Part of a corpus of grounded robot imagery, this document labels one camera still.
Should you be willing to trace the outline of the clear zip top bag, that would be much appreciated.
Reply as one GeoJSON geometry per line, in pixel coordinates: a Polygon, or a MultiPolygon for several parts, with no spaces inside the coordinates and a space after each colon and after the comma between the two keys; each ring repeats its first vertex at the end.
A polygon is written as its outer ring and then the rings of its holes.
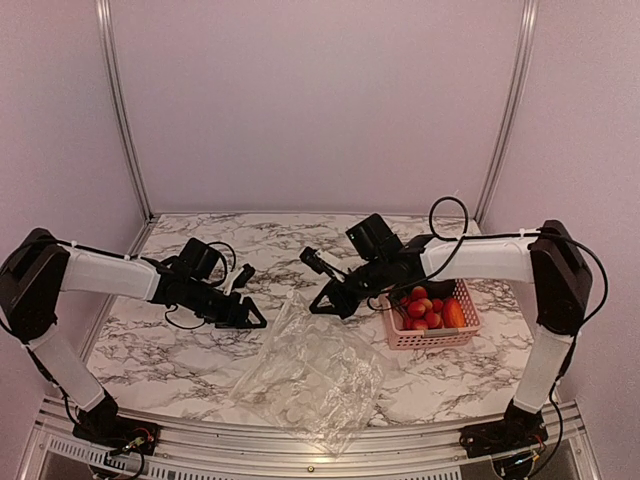
{"type": "Polygon", "coordinates": [[[230,397],[294,438],[337,457],[369,423],[392,363],[342,322],[314,315],[297,291],[271,324],[230,397]]]}

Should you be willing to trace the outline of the pink plastic basket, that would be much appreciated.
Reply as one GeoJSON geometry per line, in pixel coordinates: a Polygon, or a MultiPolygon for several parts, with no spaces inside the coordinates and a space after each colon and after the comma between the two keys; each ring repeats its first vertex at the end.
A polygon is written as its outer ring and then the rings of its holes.
{"type": "MultiPolygon", "coordinates": [[[[457,282],[454,294],[448,298],[457,299],[463,309],[466,326],[464,328],[441,328],[432,330],[403,330],[402,317],[399,314],[399,302],[407,296],[414,287],[403,287],[389,295],[379,297],[380,305],[377,311],[383,315],[383,322],[387,334],[389,348],[392,350],[409,350],[435,347],[461,346],[477,334],[481,327],[481,320],[467,288],[467,284],[462,279],[457,282]]],[[[422,281],[418,286],[425,286],[427,282],[422,281]]]]}

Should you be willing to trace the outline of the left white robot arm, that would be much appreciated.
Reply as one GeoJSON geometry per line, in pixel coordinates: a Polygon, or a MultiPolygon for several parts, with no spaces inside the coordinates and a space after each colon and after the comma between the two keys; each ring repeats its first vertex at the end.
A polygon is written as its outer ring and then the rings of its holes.
{"type": "Polygon", "coordinates": [[[221,329],[266,327],[255,302],[239,292],[254,268],[225,264],[222,279],[211,281],[222,259],[216,244],[196,238],[179,254],[158,261],[66,242],[36,228],[1,266],[1,323],[41,374],[77,405],[78,429],[116,445],[126,436],[126,423],[114,398],[59,332],[60,294],[101,293],[183,307],[202,323],[221,329]]]}

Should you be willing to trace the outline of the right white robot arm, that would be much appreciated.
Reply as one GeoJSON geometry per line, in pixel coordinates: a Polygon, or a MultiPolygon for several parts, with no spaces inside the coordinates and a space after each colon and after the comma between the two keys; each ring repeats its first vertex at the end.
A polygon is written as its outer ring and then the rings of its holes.
{"type": "Polygon", "coordinates": [[[317,314],[346,319],[366,299],[427,282],[487,279],[529,283],[535,288],[537,330],[523,376],[495,438],[515,448],[534,431],[534,417],[565,372],[575,337],[586,323],[593,276],[585,248],[564,225],[548,220],[518,233],[444,237],[422,234],[400,241],[382,217],[373,214],[347,232],[363,265],[352,271],[306,247],[301,261],[329,282],[311,304],[317,314]]]}

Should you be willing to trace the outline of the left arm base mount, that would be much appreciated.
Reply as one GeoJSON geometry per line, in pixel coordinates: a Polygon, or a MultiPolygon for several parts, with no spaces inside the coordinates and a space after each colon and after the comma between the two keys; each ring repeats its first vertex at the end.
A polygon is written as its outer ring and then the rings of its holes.
{"type": "Polygon", "coordinates": [[[127,451],[126,445],[142,438],[143,442],[136,450],[145,456],[151,456],[156,448],[160,427],[156,423],[117,416],[115,422],[106,427],[103,433],[91,431],[89,425],[79,424],[73,428],[77,438],[109,447],[116,455],[127,451]]]}

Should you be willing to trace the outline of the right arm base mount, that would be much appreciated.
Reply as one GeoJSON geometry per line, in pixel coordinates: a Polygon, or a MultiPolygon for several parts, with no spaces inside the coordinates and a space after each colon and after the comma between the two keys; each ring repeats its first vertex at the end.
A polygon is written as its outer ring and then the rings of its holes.
{"type": "Polygon", "coordinates": [[[463,427],[459,443],[469,458],[477,458],[542,444],[547,439],[542,420],[526,424],[520,420],[501,419],[463,427]]]}

